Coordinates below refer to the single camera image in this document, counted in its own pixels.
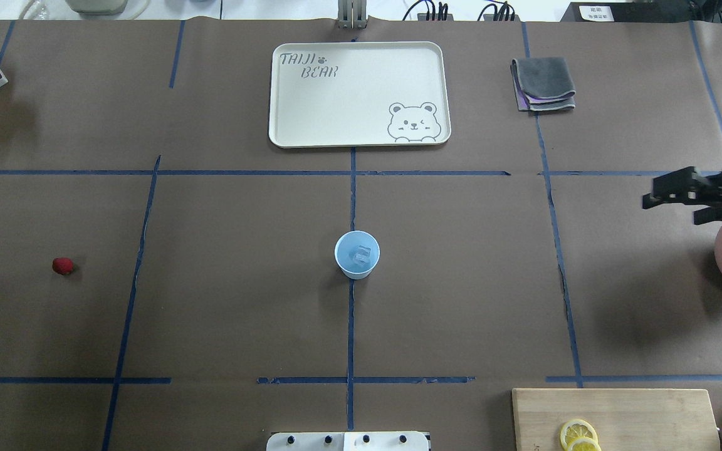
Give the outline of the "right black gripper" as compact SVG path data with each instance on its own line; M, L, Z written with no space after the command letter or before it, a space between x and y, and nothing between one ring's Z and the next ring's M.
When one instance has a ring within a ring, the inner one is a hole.
M696 192L710 185L718 192L718 196L697 195ZM658 198L652 195L667 196ZM698 168L690 166L654 178L651 194L642 196L642 208L652 209L667 204L703 206L693 213L693 224L697 226L722 222L722 171L705 177Z

